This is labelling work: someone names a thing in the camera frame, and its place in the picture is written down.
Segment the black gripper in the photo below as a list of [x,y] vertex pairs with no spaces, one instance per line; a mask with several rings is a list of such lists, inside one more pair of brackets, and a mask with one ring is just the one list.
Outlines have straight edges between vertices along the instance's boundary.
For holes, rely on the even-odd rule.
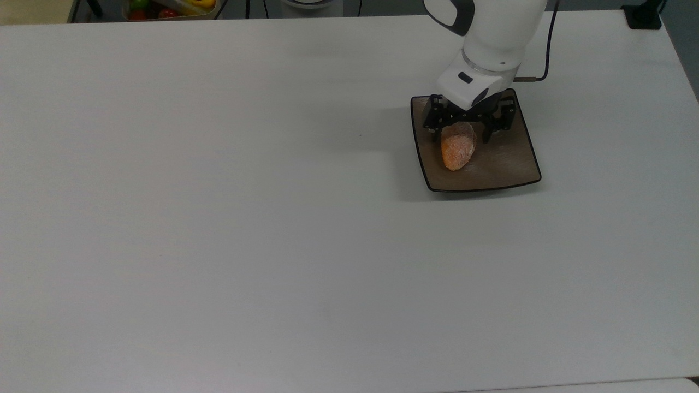
[[424,129],[431,135],[432,142],[438,142],[445,125],[453,125],[457,122],[481,122],[484,127],[482,141],[483,144],[488,144],[495,133],[511,128],[516,114],[514,97],[495,94],[481,100],[472,109],[464,110],[444,96],[432,94],[430,110],[424,110]]

